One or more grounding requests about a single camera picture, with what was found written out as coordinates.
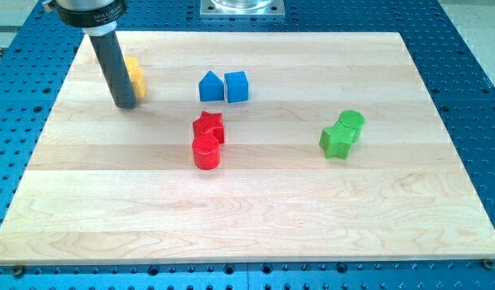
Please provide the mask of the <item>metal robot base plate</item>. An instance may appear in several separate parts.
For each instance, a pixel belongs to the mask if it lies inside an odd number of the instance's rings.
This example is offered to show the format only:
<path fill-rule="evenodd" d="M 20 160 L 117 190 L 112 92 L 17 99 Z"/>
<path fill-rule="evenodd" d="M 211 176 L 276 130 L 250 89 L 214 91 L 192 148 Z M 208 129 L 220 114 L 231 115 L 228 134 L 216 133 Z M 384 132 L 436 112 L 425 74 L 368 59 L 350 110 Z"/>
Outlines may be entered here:
<path fill-rule="evenodd" d="M 284 0 L 201 0 L 199 14 L 206 19 L 229 17 L 284 17 Z"/>

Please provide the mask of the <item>robot arm flange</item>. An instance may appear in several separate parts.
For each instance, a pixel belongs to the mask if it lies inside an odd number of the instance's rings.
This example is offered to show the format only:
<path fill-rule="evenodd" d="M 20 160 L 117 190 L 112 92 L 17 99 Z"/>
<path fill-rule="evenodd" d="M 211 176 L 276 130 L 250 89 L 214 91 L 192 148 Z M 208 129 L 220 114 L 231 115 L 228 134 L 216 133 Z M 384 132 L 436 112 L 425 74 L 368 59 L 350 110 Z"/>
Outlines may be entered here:
<path fill-rule="evenodd" d="M 63 23 L 89 36 L 114 31 L 117 19 L 127 10 L 126 0 L 45 0 L 41 4 L 46 12 L 56 12 Z"/>

